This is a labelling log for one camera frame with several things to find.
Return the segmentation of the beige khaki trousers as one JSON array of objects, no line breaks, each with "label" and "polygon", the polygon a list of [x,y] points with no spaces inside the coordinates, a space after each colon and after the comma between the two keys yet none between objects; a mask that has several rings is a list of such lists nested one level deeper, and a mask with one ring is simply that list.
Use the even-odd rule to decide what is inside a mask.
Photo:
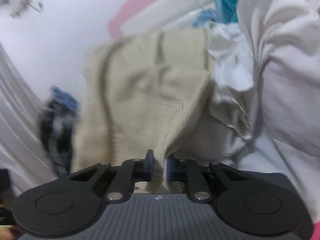
[{"label": "beige khaki trousers", "polygon": [[167,157],[195,128],[211,93],[208,29],[169,29],[102,44],[88,55],[72,171],[155,155],[148,193],[178,193]]}]

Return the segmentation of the black white plaid shirt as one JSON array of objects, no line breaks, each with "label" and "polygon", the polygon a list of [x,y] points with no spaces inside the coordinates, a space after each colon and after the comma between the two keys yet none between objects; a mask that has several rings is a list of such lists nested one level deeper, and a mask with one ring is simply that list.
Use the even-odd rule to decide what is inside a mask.
[{"label": "black white plaid shirt", "polygon": [[72,134],[79,103],[60,88],[50,89],[50,98],[39,117],[40,138],[58,177],[70,174]]}]

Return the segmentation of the grey sheer curtain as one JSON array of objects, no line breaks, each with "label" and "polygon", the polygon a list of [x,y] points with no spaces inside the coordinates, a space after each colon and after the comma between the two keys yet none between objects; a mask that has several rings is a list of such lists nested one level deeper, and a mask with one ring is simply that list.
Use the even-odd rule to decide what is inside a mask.
[{"label": "grey sheer curtain", "polygon": [[18,196],[57,178],[40,141],[43,103],[1,48],[1,167]]}]

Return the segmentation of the white crumpled garment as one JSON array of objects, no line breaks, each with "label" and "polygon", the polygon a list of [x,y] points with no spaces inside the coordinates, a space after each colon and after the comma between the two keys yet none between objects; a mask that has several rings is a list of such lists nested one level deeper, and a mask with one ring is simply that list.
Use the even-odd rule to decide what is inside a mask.
[{"label": "white crumpled garment", "polygon": [[206,27],[210,96],[190,135],[190,153],[200,159],[228,158],[253,138],[258,112],[255,59],[237,23]]}]

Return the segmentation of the pink cream bed headboard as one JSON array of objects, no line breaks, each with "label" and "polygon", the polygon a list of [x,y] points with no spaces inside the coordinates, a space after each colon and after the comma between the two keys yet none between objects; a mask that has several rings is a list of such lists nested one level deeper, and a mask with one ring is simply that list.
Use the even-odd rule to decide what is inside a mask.
[{"label": "pink cream bed headboard", "polygon": [[127,0],[107,24],[116,40],[156,29],[190,28],[213,0]]}]

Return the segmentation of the pink white quilt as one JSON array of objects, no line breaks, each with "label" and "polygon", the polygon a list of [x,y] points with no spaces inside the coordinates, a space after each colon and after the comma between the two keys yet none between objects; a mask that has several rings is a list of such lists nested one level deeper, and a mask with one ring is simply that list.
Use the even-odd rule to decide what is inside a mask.
[{"label": "pink white quilt", "polygon": [[319,214],[319,0],[238,0],[238,23],[255,59],[258,112],[253,138],[228,158],[178,155],[204,165],[285,174]]}]

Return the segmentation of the teal patterned pillow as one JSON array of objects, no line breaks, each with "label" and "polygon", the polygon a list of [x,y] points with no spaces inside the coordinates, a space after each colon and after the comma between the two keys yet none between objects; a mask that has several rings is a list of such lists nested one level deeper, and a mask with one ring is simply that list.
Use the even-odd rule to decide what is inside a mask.
[{"label": "teal patterned pillow", "polygon": [[198,14],[192,23],[193,28],[205,26],[209,22],[238,23],[237,1],[238,0],[213,0],[216,9],[205,9]]}]

